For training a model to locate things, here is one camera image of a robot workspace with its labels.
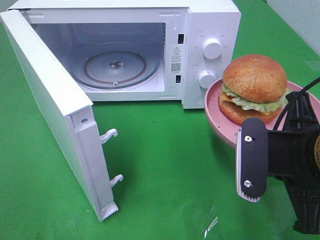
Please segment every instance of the cheese slice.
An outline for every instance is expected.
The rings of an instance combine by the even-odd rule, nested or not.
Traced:
[[[221,99],[222,101],[227,101],[227,102],[230,102],[230,103],[233,103],[233,104],[234,104],[234,102],[226,95],[225,92],[223,92],[223,94],[220,95],[220,99]],[[262,114],[264,114],[264,115],[269,115],[269,114],[270,114],[269,111],[261,111],[261,110],[255,110],[255,111],[257,111],[257,112],[259,112],[259,113],[262,113]]]

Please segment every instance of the hamburger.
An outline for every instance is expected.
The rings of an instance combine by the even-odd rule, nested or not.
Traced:
[[[288,103],[285,70],[268,56],[249,54],[235,59],[225,69],[222,81],[219,108],[237,124],[252,117],[267,124]]]

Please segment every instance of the microwave door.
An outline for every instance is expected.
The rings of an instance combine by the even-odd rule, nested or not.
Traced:
[[[1,13],[35,101],[100,221],[118,210],[102,144],[115,129],[100,136],[93,103],[18,10]]]

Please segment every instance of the top bun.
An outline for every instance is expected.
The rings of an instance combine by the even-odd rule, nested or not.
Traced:
[[[258,104],[276,102],[287,89],[284,68],[268,56],[249,54],[232,61],[223,83],[240,97]]]

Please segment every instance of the pink plate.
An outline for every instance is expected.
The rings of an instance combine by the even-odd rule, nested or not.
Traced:
[[[219,109],[218,106],[218,95],[222,87],[222,80],[214,82],[206,91],[204,104],[205,113],[210,122],[211,127],[216,134],[228,145],[236,148],[237,142],[237,132],[241,128],[241,125],[234,123],[229,118],[227,118]],[[300,91],[302,87],[288,81],[288,88],[292,91]],[[317,118],[320,116],[320,101],[311,93],[309,94],[310,102],[312,104],[313,110]],[[266,128],[271,130],[277,118],[266,125]]]

